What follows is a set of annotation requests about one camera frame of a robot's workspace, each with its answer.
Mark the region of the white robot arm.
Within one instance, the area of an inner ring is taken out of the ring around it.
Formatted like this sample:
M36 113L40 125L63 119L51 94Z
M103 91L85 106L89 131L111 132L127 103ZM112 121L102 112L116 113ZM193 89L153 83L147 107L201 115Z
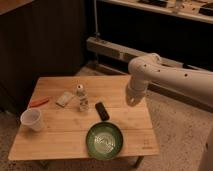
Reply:
M135 57L128 63L130 74L126 85L126 103L137 105L151 82L171 88L209 108L213 116L213 72L162 64L156 53Z

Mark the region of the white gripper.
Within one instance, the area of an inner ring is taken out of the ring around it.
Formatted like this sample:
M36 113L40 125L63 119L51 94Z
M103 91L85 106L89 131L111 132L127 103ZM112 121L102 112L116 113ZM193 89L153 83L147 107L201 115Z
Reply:
M141 100L144 98L146 94L146 89L135 90L131 88L130 85L127 85L125 92L126 92L127 105L133 107L139 104Z

